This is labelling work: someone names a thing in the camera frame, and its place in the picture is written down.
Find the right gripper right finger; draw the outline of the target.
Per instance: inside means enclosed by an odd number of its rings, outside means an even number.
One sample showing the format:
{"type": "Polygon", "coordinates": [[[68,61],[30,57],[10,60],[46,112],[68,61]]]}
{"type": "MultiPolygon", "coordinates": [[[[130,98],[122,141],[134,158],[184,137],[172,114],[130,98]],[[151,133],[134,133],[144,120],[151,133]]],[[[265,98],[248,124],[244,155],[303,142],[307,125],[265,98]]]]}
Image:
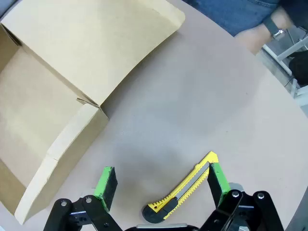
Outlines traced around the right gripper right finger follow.
{"type": "Polygon", "coordinates": [[[207,182],[216,209],[199,229],[201,231],[282,231],[276,207],[267,191],[248,195],[231,189],[220,165],[209,165],[207,182]]]}

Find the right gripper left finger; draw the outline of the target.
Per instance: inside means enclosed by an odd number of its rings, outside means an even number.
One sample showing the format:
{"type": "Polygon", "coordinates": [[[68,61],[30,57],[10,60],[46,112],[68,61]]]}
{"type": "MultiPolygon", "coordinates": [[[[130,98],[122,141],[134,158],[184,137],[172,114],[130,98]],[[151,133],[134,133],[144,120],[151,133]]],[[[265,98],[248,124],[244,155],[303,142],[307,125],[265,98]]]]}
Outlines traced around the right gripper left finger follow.
{"type": "Polygon", "coordinates": [[[120,227],[109,214],[117,187],[114,167],[105,167],[94,194],[72,202],[67,198],[55,201],[47,222],[47,231],[79,231],[92,225],[97,231],[119,231],[120,227]]]}

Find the person's left hand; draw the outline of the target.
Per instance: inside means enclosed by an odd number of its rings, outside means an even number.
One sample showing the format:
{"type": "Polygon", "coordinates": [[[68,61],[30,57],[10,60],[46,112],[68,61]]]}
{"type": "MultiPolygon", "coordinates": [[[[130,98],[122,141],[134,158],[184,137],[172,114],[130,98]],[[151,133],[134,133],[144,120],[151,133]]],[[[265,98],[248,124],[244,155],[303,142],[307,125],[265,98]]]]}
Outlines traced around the person's left hand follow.
{"type": "Polygon", "coordinates": [[[238,33],[234,38],[253,55],[256,55],[262,49],[263,45],[272,40],[272,35],[264,24],[260,24],[238,33]]]}

